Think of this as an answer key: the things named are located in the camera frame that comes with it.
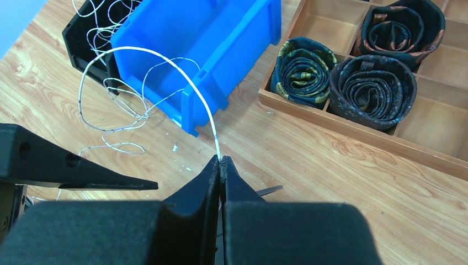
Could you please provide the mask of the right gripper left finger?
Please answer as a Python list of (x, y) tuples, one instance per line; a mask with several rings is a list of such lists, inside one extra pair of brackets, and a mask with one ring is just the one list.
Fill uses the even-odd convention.
[(1, 244), (1, 263), (213, 264), (219, 177), (213, 157), (163, 201), (39, 203)]

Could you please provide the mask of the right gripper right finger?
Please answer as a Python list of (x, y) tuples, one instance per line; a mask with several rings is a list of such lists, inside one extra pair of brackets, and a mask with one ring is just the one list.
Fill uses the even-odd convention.
[(226, 264), (381, 264), (369, 224), (347, 203), (267, 202), (220, 163)]

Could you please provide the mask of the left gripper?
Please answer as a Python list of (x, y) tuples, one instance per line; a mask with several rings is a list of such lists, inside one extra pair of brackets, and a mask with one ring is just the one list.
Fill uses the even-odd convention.
[(156, 190), (80, 157), (17, 124), (1, 124), (1, 242), (26, 207), (27, 186), (68, 190)]

